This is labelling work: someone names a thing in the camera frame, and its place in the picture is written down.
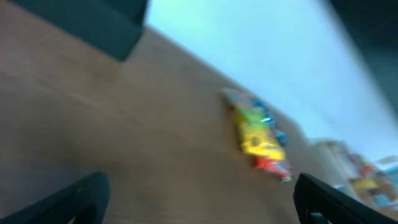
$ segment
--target white surface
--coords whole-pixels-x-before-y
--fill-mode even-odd
[[[296,120],[370,160],[397,154],[398,128],[319,0],[155,0],[148,23]]]

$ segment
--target colorful item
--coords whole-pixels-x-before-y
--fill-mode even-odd
[[[242,151],[254,156],[257,168],[277,174],[283,182],[291,180],[280,144],[285,144],[286,135],[276,130],[275,119],[265,104],[237,90],[225,89],[223,93],[231,106]]]

